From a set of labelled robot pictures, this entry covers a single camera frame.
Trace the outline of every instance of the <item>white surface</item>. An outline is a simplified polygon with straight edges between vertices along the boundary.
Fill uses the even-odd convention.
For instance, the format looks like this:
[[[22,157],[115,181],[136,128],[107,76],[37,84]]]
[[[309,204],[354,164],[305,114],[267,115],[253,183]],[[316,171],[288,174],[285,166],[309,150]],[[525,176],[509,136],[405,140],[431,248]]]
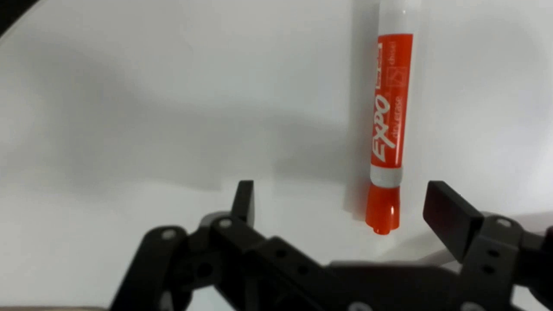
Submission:
[[[0,304],[107,305],[146,228],[191,231],[240,178],[257,179],[257,228],[321,262],[438,248],[419,216],[430,178],[545,212],[551,13],[423,1],[402,228],[381,238],[350,212],[374,1],[44,1],[0,46]]]

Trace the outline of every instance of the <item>marker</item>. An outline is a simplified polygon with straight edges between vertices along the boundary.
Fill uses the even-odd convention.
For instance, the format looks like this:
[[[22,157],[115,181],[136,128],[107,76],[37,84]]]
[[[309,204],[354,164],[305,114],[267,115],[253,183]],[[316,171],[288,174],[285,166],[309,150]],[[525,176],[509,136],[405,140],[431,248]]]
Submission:
[[[399,228],[400,162],[418,0],[380,0],[369,185],[364,221],[378,235]]]

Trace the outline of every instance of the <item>marker cap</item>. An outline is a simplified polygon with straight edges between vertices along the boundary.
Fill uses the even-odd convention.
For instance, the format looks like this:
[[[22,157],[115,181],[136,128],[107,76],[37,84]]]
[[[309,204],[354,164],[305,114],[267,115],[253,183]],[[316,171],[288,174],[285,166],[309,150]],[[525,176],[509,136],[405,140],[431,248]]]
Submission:
[[[399,186],[381,188],[369,183],[364,223],[376,235],[386,235],[399,228]]]
[[[380,0],[378,32],[414,32],[419,0]]]

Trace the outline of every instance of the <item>marker label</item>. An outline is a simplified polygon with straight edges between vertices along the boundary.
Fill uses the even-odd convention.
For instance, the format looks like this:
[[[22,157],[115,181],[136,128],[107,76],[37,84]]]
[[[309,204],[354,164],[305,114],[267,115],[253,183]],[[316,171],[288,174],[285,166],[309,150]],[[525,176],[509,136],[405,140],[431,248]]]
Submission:
[[[380,34],[371,164],[400,167],[409,96],[412,34]]]

